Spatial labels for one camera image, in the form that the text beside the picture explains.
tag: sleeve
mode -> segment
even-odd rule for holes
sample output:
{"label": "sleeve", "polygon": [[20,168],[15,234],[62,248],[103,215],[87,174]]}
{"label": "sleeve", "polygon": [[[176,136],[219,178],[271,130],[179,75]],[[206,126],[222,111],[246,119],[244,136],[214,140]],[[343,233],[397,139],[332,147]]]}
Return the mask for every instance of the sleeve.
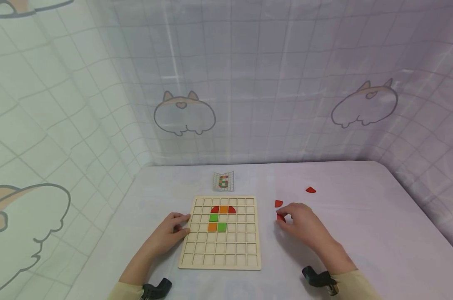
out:
{"label": "sleeve", "polygon": [[141,285],[131,285],[123,282],[116,283],[107,300],[139,300],[143,296]]}
{"label": "sleeve", "polygon": [[338,294],[331,297],[331,300],[381,300],[375,288],[359,270],[347,272],[340,275],[332,275],[336,281]]}

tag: red semicircle piece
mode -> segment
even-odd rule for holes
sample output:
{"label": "red semicircle piece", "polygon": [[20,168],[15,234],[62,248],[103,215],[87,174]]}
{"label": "red semicircle piece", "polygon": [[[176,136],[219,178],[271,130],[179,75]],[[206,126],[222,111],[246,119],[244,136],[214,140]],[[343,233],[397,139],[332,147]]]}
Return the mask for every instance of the red semicircle piece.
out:
{"label": "red semicircle piece", "polygon": [[276,214],[276,219],[277,219],[277,220],[280,220],[280,221],[283,221],[283,222],[286,223],[286,219],[285,219],[285,217],[283,217],[282,215]]}

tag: pattern card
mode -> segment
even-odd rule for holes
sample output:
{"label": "pattern card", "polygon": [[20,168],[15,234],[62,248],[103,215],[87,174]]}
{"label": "pattern card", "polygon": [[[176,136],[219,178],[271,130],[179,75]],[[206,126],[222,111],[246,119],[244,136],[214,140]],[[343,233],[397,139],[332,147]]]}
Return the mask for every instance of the pattern card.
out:
{"label": "pattern card", "polygon": [[235,173],[213,174],[213,190],[219,192],[231,192],[235,190]]}

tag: table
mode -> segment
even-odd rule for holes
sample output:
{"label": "table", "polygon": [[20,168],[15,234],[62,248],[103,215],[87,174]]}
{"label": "table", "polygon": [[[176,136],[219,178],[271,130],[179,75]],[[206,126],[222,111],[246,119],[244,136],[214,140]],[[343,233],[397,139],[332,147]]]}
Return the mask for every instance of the table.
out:
{"label": "table", "polygon": [[[212,190],[213,173],[235,171],[235,191]],[[309,186],[318,192],[305,192]],[[150,283],[173,282],[169,300],[328,299],[301,269],[318,258],[274,224],[274,201],[308,204],[384,299],[453,300],[453,247],[381,164],[371,161],[144,167],[113,215],[67,300],[104,300],[141,244],[196,195],[256,195],[261,271],[178,269],[179,247]]]}

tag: cartoon dog drawing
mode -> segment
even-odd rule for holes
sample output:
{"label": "cartoon dog drawing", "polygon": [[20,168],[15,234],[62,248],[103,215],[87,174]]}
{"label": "cartoon dog drawing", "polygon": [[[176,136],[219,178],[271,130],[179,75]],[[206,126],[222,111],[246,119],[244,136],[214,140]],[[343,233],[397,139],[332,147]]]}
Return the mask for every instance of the cartoon dog drawing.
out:
{"label": "cartoon dog drawing", "polygon": [[171,92],[166,91],[163,102],[155,108],[153,116],[158,127],[177,136],[188,131],[201,135],[216,124],[213,108],[198,100],[198,95],[193,91],[188,97],[173,97]]}
{"label": "cartoon dog drawing", "polygon": [[391,88],[391,83],[393,78],[382,86],[371,86],[370,81],[366,81],[333,108],[331,120],[347,128],[356,121],[367,126],[390,116],[398,104],[398,94]]}
{"label": "cartoon dog drawing", "polygon": [[37,6],[32,0],[0,0],[0,18],[19,18],[34,15],[42,10],[51,10],[67,4],[74,0],[48,0],[37,1]]}
{"label": "cartoon dog drawing", "polygon": [[0,185],[0,290],[40,260],[43,242],[61,230],[70,202],[56,184]]}

